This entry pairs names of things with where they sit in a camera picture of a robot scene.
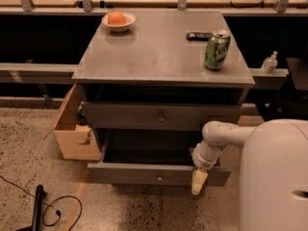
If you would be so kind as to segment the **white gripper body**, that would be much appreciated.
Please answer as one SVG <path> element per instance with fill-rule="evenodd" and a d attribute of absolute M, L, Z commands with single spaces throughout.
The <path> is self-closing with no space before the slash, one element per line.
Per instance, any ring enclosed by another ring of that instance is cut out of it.
<path fill-rule="evenodd" d="M 191 149 L 193 164 L 196 168 L 209 170 L 229 148 L 229 145 L 210 145 L 206 141 L 202 141 Z"/>

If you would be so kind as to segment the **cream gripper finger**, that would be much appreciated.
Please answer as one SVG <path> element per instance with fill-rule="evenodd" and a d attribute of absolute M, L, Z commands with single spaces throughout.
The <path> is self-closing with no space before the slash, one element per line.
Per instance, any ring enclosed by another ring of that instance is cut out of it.
<path fill-rule="evenodd" d="M 200 194 L 204 183 L 208 178 L 208 171 L 206 169 L 197 169 L 192 173 L 192 194 Z"/>

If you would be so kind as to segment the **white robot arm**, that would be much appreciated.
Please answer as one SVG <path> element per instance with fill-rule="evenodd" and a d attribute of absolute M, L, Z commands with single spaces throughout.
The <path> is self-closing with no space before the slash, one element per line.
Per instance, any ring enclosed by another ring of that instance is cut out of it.
<path fill-rule="evenodd" d="M 275 119 L 241 127 L 210 121 L 192 149 L 192 193 L 230 147 L 240 159 L 239 231 L 308 231 L 308 121 Z"/>

